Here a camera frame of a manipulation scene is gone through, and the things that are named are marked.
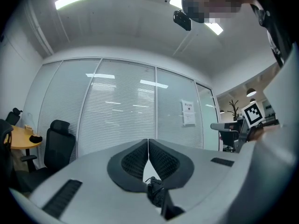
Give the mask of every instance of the table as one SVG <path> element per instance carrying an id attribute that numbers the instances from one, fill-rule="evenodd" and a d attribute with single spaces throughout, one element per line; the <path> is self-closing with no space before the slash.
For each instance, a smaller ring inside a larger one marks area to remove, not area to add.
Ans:
<path id="1" fill-rule="evenodd" d="M 13 131 L 12 133 L 12 142 L 11 142 L 11 149 L 25 149 L 26 156 L 30 155 L 30 148 L 34 148 L 39 146 L 42 142 L 39 143 L 32 143 L 29 138 L 32 134 L 27 132 L 24 128 L 20 128 L 17 126 L 12 125 Z M 28 169 L 35 170 L 33 162 L 28 162 Z"/>

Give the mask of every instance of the ceiling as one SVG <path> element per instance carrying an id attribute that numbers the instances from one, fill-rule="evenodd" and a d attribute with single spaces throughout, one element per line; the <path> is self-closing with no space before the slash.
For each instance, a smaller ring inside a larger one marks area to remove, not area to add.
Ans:
<path id="1" fill-rule="evenodd" d="M 212 76 L 269 47 L 265 29 L 259 26 L 250 6 L 243 6 L 234 18 L 217 21 L 224 30 L 217 36 L 206 25 L 195 22 L 190 32 L 182 29 L 173 22 L 173 12 L 178 8 L 169 0 L 82 0 L 60 10 L 55 9 L 55 1 L 30 0 L 53 53 L 70 43 L 84 41 L 89 45 L 92 40 L 92 45 L 136 47 L 192 60 L 193 66 Z M 138 42 L 127 42 L 132 38 Z M 37 46 L 43 58 L 49 56 Z"/>
<path id="2" fill-rule="evenodd" d="M 238 100 L 239 102 L 237 106 L 239 107 L 247 106 L 251 98 L 254 98 L 257 102 L 265 100 L 266 96 L 264 95 L 263 91 L 271 82 L 271 80 L 277 75 L 279 70 L 280 68 L 276 63 L 266 69 L 262 74 L 259 74 L 258 76 L 250 79 L 245 84 L 235 87 L 230 92 L 221 94 L 217 97 L 220 109 L 225 111 L 228 108 L 231 109 L 231 107 L 229 106 L 229 102 L 231 100 L 233 100 L 234 102 Z M 246 92 L 249 88 L 253 88 L 256 90 L 256 94 L 252 97 L 246 97 Z"/>

